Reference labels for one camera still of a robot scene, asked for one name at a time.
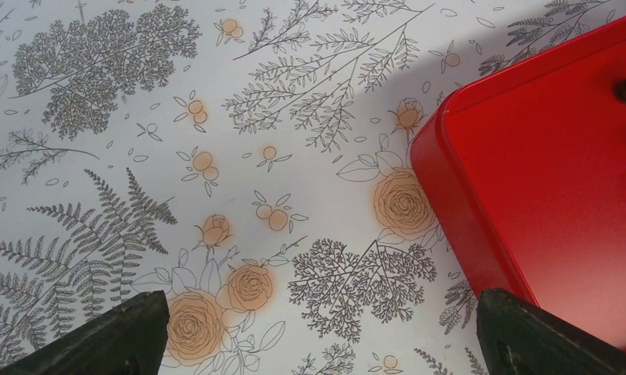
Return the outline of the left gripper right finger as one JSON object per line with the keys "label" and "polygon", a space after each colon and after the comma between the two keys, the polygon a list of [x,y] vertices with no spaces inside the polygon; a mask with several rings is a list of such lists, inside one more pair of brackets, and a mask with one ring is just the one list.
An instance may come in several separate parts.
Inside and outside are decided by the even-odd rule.
{"label": "left gripper right finger", "polygon": [[490,374],[626,374],[626,352],[502,288],[481,292],[477,336]]}

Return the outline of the red plastic tray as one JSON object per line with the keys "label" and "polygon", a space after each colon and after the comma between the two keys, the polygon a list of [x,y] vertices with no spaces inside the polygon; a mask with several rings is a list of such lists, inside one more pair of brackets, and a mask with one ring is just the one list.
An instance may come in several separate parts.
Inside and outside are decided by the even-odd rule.
{"label": "red plastic tray", "polygon": [[410,151],[475,294],[626,351],[626,16],[454,91]]}

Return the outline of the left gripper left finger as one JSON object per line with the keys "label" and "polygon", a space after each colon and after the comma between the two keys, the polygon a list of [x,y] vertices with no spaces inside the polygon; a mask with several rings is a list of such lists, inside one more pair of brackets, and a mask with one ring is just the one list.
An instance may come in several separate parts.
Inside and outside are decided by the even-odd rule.
{"label": "left gripper left finger", "polygon": [[164,291],[141,292],[0,374],[157,374],[169,318]]}

